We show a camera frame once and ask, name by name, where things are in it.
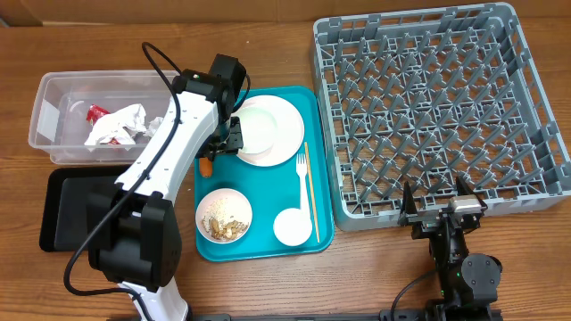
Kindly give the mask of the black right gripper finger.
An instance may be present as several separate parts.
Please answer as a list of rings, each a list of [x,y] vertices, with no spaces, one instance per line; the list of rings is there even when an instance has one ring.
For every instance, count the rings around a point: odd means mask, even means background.
[[[456,190],[458,196],[473,195],[472,188],[468,185],[463,177],[456,177]]]
[[[413,192],[411,191],[409,182],[406,182],[403,188],[401,212],[406,215],[418,214],[416,203],[413,197]]]

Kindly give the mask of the orange carrot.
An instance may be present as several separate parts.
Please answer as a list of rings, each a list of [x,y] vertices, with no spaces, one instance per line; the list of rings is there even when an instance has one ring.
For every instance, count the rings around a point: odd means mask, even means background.
[[[213,163],[208,158],[199,159],[199,172],[202,177],[211,177],[213,173]]]

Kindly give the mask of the foil wrapper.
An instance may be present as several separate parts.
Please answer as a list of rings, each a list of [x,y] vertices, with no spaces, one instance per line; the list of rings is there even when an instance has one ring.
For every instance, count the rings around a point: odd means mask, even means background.
[[[146,131],[143,133],[143,136],[152,138],[159,129],[162,122],[163,122],[163,117],[155,117],[153,120],[149,122]]]

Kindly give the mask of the pink bowl with food scraps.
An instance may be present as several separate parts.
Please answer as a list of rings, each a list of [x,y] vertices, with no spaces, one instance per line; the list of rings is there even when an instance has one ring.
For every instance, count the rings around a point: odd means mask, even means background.
[[[199,234],[216,244],[234,243],[241,239],[252,223],[252,205],[240,192],[220,188],[208,193],[195,212]]]

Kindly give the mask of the white napkin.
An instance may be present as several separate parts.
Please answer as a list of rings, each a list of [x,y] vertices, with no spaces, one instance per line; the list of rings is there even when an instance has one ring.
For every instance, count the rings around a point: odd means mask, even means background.
[[[134,137],[146,131],[146,111],[141,103],[131,104],[116,112],[109,112],[108,117],[116,129],[116,139],[120,144],[135,144]]]

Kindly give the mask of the red wrapper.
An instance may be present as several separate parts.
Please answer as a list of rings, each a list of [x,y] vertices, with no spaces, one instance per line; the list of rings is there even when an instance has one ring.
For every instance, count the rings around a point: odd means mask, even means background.
[[[116,139],[115,125],[108,117],[109,112],[95,104],[89,107],[86,121],[92,126],[92,131],[84,145],[120,144]]]

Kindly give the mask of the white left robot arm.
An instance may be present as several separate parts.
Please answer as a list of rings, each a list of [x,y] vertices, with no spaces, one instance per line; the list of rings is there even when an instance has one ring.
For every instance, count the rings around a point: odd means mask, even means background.
[[[91,268],[126,293],[143,320],[189,320],[175,272],[182,238],[174,213],[178,189],[194,159],[235,155],[243,146],[235,111],[250,82],[239,62],[213,63],[206,73],[184,70],[166,83],[170,106],[157,133],[110,187],[87,201],[86,251]]]

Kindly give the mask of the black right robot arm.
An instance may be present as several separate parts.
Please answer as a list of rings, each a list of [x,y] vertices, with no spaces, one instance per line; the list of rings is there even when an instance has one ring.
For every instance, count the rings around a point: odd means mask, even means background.
[[[462,178],[456,178],[457,194],[448,205],[435,211],[419,212],[409,184],[403,189],[400,226],[411,226],[411,238],[427,239],[435,268],[407,284],[393,300],[391,320],[501,320],[491,309],[498,300],[502,264],[494,256],[471,254],[465,235],[480,227],[487,204]],[[401,297],[414,285],[438,276],[440,299],[428,300],[422,309],[398,309]]]

